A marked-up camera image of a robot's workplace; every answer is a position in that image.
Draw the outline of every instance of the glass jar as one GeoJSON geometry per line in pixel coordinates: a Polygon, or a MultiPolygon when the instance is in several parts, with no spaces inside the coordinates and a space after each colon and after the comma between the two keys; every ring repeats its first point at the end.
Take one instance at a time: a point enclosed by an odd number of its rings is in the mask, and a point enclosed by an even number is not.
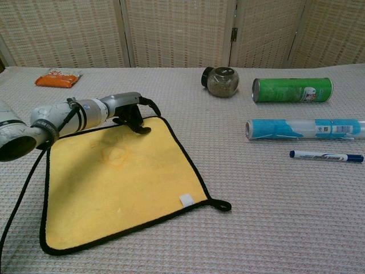
{"type": "Polygon", "coordinates": [[[237,91],[237,72],[230,67],[207,67],[201,77],[201,84],[217,97],[231,97],[237,91]]]}

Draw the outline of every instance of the metal hinge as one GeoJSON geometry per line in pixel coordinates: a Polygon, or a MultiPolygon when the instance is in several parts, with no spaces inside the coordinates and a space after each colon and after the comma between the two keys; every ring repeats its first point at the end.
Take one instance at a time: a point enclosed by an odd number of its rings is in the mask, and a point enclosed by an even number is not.
{"type": "Polygon", "coordinates": [[[235,42],[237,40],[237,31],[238,31],[238,28],[232,27],[232,33],[230,35],[231,42],[235,42]]]}

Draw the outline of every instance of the orange packet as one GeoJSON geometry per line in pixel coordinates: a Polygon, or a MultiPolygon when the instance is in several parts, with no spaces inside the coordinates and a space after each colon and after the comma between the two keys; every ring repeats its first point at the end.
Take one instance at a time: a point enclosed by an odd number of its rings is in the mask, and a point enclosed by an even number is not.
{"type": "Polygon", "coordinates": [[[65,70],[63,68],[51,68],[47,74],[39,77],[35,84],[42,87],[72,87],[81,77],[77,71],[65,70]]]}

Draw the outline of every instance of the green cylindrical container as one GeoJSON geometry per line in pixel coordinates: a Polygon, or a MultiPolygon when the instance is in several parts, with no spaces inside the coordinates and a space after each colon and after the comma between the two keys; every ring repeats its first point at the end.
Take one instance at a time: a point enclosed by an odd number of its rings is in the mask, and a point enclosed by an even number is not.
{"type": "Polygon", "coordinates": [[[252,84],[254,102],[325,102],[333,91],[329,78],[258,79],[252,84]]]}

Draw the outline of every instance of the table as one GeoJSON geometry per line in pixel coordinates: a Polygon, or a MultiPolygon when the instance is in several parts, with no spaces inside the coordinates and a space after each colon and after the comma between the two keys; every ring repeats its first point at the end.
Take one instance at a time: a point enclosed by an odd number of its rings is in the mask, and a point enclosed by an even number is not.
{"type": "MultiPolygon", "coordinates": [[[[38,166],[9,231],[3,273],[365,273],[364,165],[305,161],[289,151],[361,154],[365,140],[248,141],[251,118],[365,119],[365,64],[315,69],[237,68],[239,92],[211,96],[203,68],[85,68],[71,89],[37,87],[46,68],[8,67],[1,99],[26,122],[31,110],[66,98],[137,91],[171,124],[222,213],[202,207],[165,223],[73,255],[39,246],[45,160],[38,166]],[[329,77],[325,103],[261,103],[254,78],[329,77]]],[[[140,107],[144,116],[149,107],[140,107]]],[[[111,120],[104,125],[112,124],[111,120]]],[[[0,231],[39,151],[0,164],[0,231]]]]}

